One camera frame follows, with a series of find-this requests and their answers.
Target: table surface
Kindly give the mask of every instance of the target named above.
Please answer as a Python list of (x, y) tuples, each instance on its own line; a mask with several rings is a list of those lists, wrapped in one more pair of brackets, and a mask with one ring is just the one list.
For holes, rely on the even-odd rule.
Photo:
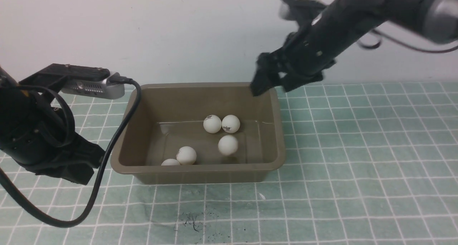
[[(77, 132), (106, 147), (131, 91), (65, 95)], [(458, 83), (278, 90), (287, 160), (262, 183), (143, 185), (107, 167), (71, 229), (41, 224), (0, 189), (0, 244), (458, 244)], [(82, 187), (0, 167), (33, 204), (71, 219)]]

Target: brown plastic tub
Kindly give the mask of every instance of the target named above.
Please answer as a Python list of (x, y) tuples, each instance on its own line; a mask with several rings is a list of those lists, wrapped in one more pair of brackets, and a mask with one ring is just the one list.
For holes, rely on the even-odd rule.
[[(142, 101), (111, 156), (113, 170), (133, 174), (146, 184), (234, 183), (262, 181), (285, 162), (280, 107), (275, 89), (252, 97), (248, 83), (186, 83), (143, 85)], [(127, 110), (135, 97), (132, 94)], [(236, 115), (234, 136), (239, 150), (221, 155), (222, 129), (203, 128), (208, 115)], [(161, 166), (180, 147), (193, 147), (194, 165)]]

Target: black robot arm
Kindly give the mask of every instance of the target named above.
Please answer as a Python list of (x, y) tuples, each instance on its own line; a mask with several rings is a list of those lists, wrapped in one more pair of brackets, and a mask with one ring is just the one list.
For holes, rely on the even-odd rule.
[(262, 53), (250, 85), (254, 96), (282, 86), (286, 92), (323, 80), (335, 57), (385, 21), (391, 21), (437, 44), (458, 39), (458, 0), (282, 0), (285, 19), (297, 32), (280, 49)]

